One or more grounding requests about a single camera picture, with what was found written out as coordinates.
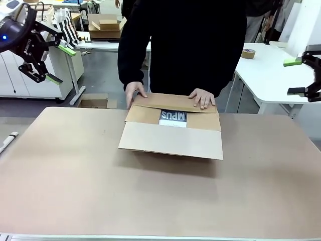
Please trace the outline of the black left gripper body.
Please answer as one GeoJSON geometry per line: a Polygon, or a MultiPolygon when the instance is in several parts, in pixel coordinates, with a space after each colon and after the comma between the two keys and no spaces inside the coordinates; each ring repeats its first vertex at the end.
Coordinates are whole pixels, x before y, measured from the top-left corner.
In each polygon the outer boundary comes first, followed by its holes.
{"type": "Polygon", "coordinates": [[[18,21],[13,16],[1,20],[1,52],[11,51],[26,62],[44,62],[49,50],[40,46],[43,39],[35,31],[35,16],[18,21]]]}

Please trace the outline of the person's right hand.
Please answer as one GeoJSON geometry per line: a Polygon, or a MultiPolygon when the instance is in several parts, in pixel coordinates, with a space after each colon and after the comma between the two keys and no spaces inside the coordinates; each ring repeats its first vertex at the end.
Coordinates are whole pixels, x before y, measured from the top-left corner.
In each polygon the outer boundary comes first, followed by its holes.
{"type": "Polygon", "coordinates": [[[125,95],[127,109],[130,109],[135,94],[140,94],[142,97],[147,98],[147,94],[141,82],[131,82],[126,86],[125,95]]]}

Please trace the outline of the person's left hand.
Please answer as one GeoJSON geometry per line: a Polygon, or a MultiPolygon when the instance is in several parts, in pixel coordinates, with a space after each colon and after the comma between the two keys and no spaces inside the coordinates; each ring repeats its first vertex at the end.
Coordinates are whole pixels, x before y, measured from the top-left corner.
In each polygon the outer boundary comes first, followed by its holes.
{"type": "Polygon", "coordinates": [[[194,107],[200,109],[207,109],[209,106],[215,106],[215,97],[212,93],[203,89],[196,88],[189,95],[189,99],[194,100],[194,107]]]}

